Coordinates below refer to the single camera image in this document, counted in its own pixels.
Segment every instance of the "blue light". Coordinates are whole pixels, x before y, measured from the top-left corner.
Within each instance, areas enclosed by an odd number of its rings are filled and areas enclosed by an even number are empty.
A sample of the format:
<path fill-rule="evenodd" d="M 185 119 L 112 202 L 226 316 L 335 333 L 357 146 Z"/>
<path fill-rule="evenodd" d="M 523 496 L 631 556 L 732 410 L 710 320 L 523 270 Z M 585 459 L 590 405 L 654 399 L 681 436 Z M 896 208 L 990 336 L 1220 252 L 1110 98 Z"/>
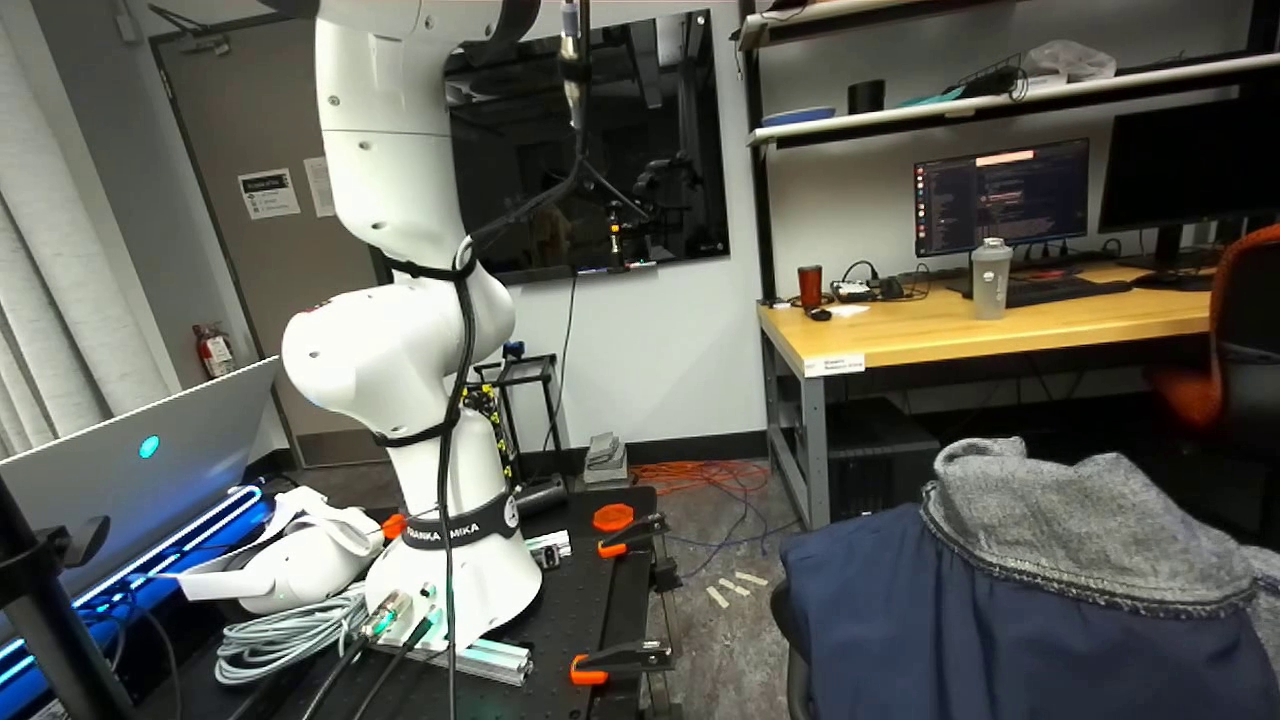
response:
<path fill-rule="evenodd" d="M 160 454 L 160 436 L 142 436 L 142 439 L 136 443 L 136 454 L 140 454 L 140 459 Z"/>

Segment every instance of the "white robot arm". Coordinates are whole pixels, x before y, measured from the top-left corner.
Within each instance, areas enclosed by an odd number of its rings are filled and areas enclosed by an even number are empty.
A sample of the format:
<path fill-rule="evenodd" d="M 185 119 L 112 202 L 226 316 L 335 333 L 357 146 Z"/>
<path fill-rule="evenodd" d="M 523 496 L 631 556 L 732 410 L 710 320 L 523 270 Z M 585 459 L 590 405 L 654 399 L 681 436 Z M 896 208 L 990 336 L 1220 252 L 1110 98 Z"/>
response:
<path fill-rule="evenodd" d="M 509 340 L 512 297 L 469 255 L 445 112 L 445 60 L 532 14 L 537 0 L 322 0 L 317 18 L 335 214 L 407 274 L 291 316 L 283 369 L 310 405 L 360 421 L 393 454 L 410 524 L 366 572 L 366 608 L 399 599 L 383 642 L 429 620 L 441 627 L 423 640 L 441 647 L 449 581 L 461 647 L 538 592 L 497 436 L 451 405 L 454 371 Z"/>

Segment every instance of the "monitor screen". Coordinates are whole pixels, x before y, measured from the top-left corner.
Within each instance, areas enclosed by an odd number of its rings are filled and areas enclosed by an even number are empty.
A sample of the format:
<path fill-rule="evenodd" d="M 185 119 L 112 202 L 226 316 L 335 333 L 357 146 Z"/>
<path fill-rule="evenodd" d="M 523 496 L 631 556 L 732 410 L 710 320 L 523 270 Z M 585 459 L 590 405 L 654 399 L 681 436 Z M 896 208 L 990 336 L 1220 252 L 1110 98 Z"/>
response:
<path fill-rule="evenodd" d="M 924 159 L 912 169 L 914 255 L 1075 240 L 1086 229 L 1086 138 Z"/>
<path fill-rule="evenodd" d="M 476 245 L 498 279 L 729 255 L 710 10 L 590 27 L 579 182 Z M 560 182 L 577 155 L 560 38 L 445 66 L 461 213 L 476 232 Z"/>
<path fill-rule="evenodd" d="M 1100 232 L 1280 208 L 1280 98 L 1114 117 Z"/>

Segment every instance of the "keyboard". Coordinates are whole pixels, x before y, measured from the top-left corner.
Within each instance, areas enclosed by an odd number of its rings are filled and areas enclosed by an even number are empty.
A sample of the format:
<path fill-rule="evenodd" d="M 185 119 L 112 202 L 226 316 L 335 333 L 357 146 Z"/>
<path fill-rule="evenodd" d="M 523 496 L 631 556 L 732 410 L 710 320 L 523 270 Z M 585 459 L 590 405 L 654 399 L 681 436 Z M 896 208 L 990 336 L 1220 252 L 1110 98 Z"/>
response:
<path fill-rule="evenodd" d="M 1075 297 L 1110 297 L 1132 292 L 1132 279 L 1085 279 L 1085 274 L 1061 274 L 1061 279 L 1030 279 L 1030 285 L 1009 285 L 1009 309 L 1027 305 L 1053 305 L 1053 301 L 1075 301 Z"/>

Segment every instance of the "desk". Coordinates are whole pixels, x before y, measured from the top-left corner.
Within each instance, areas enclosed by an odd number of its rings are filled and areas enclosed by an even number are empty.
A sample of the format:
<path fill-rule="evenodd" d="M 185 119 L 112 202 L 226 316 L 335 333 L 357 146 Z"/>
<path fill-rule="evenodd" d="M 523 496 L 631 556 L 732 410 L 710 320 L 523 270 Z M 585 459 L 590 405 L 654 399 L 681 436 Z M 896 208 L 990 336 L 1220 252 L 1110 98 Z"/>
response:
<path fill-rule="evenodd" d="M 958 292 L 933 288 L 919 301 L 873 305 L 860 316 L 806 320 L 800 309 L 758 309 L 765 405 L 776 472 L 806 528 L 831 524 L 828 472 L 828 376 L 877 369 L 951 365 L 1017 352 L 1063 352 L 1095 343 L 1137 343 L 1206 333 L 1206 292 L 1114 292 L 1030 309 L 1009 309 L 998 320 L 976 320 Z M 796 376 L 800 416 L 796 448 L 784 431 L 776 376 Z"/>
<path fill-rule="evenodd" d="M 649 616 L 649 551 L 604 562 L 596 561 L 590 511 L 599 505 L 627 500 L 636 514 L 654 506 L 651 488 L 616 488 L 616 490 L 577 490 L 565 511 L 548 511 L 523 524 L 523 534 L 568 528 L 573 561 L 545 572 L 545 592 L 537 605 L 515 616 L 509 627 L 492 633 L 497 640 L 532 647 L 532 676 L 523 686 L 454 676 L 461 717 L 484 720 L 636 720 L 638 683 L 616 683 L 599 697 L 588 697 L 568 683 L 568 658 L 604 642 L 631 642 L 644 637 Z M 224 717 L 299 717 L 335 665 L 335 652 L 322 652 L 299 667 L 289 667 L 263 683 L 219 686 L 212 678 L 212 642 L 185 658 L 185 717 L 187 720 L 224 720 Z M 339 683 L 328 690 L 317 720 L 351 717 L 366 683 L 379 676 L 387 656 L 365 656 Z M 376 697 L 366 717 L 441 717 L 445 711 L 445 670 L 423 665 L 402 665 Z M 152 690 L 140 706 L 140 720 L 170 717 L 170 697 Z"/>

